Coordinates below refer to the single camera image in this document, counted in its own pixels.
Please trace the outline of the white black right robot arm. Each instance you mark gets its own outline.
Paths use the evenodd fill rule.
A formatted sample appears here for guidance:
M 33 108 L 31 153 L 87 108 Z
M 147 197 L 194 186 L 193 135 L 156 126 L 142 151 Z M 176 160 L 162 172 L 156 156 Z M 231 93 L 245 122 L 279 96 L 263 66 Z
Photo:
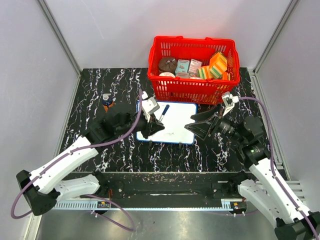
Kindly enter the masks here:
M 223 116 L 223 108 L 216 108 L 191 116 L 193 123 L 185 129 L 205 140 L 220 133 L 236 142 L 239 162 L 260 182 L 241 171 L 222 188 L 233 198 L 240 196 L 251 202 L 271 223 L 279 240 L 318 240 L 320 213 L 312 212 L 277 173 L 268 148 L 263 144 L 263 123 L 255 116 L 247 116 L 235 123 Z

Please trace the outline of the white marker with blue cap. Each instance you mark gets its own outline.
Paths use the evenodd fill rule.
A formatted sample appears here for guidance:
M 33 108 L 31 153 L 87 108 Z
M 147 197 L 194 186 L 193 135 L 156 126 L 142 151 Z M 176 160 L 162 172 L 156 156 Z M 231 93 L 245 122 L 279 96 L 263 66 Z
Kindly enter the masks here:
M 162 113 L 161 113 L 161 115 L 160 115 L 160 118 L 158 119 L 158 121 L 159 121 L 160 123 L 162 122 L 164 116 L 166 115 L 169 107 L 170 107 L 169 104 L 167 104 L 167 105 L 164 107 L 164 109 L 163 109 L 163 111 L 162 111 Z

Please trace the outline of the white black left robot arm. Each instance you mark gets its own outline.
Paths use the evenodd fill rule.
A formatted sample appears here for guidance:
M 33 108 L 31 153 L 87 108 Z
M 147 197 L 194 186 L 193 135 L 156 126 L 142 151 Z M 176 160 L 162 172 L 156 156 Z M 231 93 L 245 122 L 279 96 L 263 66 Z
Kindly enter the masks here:
M 123 112 L 119 106 L 111 108 L 50 162 L 31 172 L 21 170 L 17 173 L 20 188 L 17 197 L 24 197 L 35 216 L 47 213 L 58 201 L 66 198 L 87 194 L 103 198 L 109 189 L 107 181 L 99 173 L 66 183 L 62 183 L 62 180 L 75 168 L 103 152 L 107 146 L 120 142 L 131 133 L 141 132 L 144 138 L 148 138 L 164 130 L 164 125 L 155 115 L 159 109 L 158 103 L 144 100 L 139 103 L 138 112 L 135 113 Z

